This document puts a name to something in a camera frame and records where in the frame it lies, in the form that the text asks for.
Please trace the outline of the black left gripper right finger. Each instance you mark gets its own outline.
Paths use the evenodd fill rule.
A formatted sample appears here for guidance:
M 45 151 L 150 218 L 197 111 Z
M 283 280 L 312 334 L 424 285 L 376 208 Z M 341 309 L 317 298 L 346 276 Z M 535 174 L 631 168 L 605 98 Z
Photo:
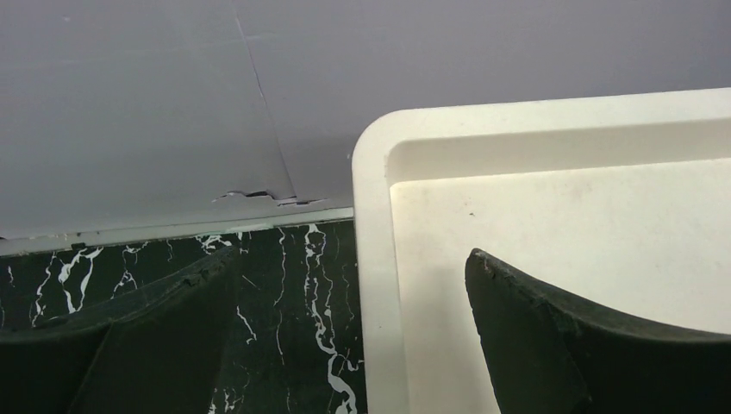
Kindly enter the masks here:
M 730 337 L 590 301 L 476 248 L 465 288 L 503 413 L 727 413 Z

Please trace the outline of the white drawer organizer box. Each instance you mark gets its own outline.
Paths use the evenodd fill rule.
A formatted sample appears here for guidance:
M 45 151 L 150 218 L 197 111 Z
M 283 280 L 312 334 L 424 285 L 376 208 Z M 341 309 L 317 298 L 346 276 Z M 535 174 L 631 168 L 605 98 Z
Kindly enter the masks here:
M 639 317 L 730 331 L 727 88 L 400 110 L 353 153 L 371 413 L 498 410 L 479 248 Z

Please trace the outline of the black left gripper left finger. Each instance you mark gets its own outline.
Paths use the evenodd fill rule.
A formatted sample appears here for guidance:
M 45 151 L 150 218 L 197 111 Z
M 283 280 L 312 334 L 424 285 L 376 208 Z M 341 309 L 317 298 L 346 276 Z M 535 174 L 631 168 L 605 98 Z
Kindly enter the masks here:
M 239 291 L 239 250 L 1 334 L 4 413 L 204 413 Z

